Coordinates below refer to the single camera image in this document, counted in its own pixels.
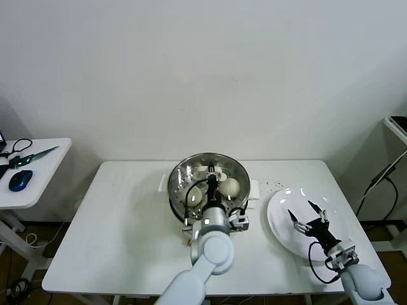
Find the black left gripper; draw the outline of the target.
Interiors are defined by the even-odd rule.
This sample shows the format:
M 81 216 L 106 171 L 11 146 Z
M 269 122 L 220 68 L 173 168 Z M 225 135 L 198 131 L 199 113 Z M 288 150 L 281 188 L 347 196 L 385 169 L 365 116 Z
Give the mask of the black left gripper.
M 222 179 L 222 172 L 214 170 L 213 162 L 210 162 L 208 165 L 208 172 L 206 174 L 207 177 L 207 203 L 205 204 L 205 208 L 223 208 L 223 204 L 221 203 L 221 195 L 217 193 L 218 189 L 218 180 Z

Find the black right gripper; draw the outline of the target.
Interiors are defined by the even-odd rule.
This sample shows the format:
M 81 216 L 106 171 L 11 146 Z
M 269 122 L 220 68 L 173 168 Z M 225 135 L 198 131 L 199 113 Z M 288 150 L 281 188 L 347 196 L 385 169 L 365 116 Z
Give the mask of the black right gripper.
M 326 210 L 322 210 L 318 205 L 310 200 L 308 200 L 308 204 L 319 215 L 320 218 L 311 220 L 310 222 L 304 224 L 296 218 L 290 209 L 288 209 L 287 211 L 293 223 L 293 228 L 298 232 L 306 232 L 305 235 L 307 237 L 316 238 L 321 244 L 324 254 L 327 255 L 332 248 L 340 243 L 340 240 L 336 239 L 329 231 L 329 222 Z

